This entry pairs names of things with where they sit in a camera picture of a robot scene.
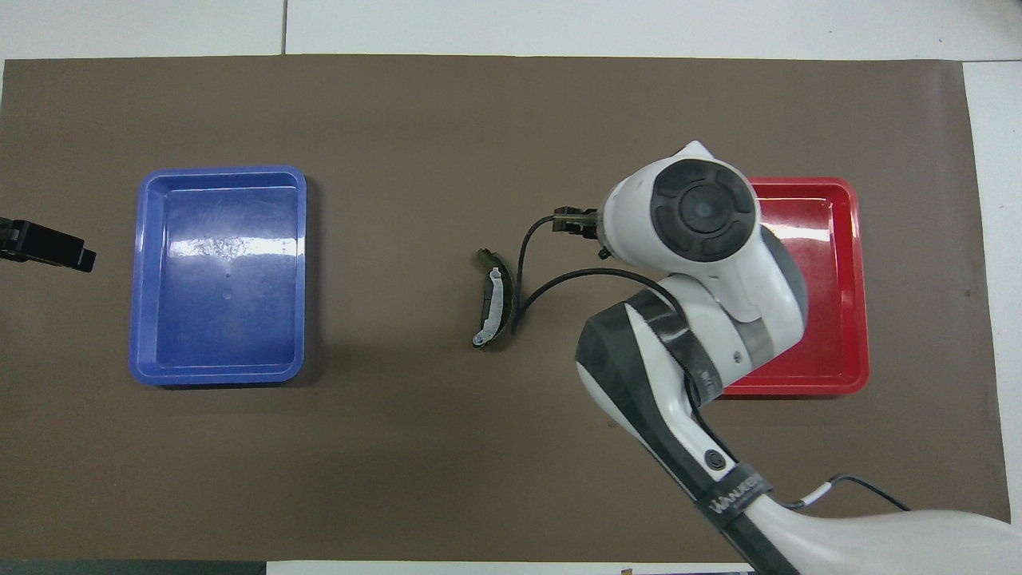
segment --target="brown mat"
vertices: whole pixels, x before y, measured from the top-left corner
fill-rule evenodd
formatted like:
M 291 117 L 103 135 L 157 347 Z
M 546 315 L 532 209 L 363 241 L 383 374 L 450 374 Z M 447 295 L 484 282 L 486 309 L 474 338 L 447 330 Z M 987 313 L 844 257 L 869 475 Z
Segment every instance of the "brown mat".
M 735 561 L 589 398 L 587 278 L 501 353 L 482 273 L 561 204 L 597 205 L 693 138 L 751 176 L 862 199 L 873 374 L 836 400 L 708 418 L 783 498 L 856 473 L 919 508 L 1008 517 L 959 63 L 432 56 L 9 61 L 0 214 L 81 235 L 92 274 L 0 261 L 0 557 Z M 127 369 L 136 192 L 159 167 L 310 181 L 306 369 L 165 391 Z M 598 262 L 540 233 L 532 286 Z M 853 486 L 815 513 L 887 512 Z

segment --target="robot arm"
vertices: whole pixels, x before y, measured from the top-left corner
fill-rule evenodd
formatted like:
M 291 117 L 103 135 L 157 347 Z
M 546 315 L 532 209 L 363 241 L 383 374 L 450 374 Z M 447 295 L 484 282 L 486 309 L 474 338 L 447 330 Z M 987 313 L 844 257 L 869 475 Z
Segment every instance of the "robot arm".
M 761 574 L 1018 573 L 1022 531 L 960 512 L 819 519 L 693 421 L 724 388 L 801 339 L 804 280 L 759 224 L 751 185 L 698 142 L 642 167 L 598 210 L 598 237 L 659 283 L 593 317 L 575 354 L 596 402 L 635 436 Z

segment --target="black round button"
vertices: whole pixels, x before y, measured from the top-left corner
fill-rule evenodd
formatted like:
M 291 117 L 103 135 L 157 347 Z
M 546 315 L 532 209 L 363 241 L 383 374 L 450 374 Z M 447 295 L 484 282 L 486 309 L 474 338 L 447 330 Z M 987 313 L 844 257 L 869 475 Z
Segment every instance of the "black round button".
M 735 214 L 731 194 L 711 185 L 698 185 L 685 192 L 678 206 L 682 221 L 700 233 L 712 233 Z

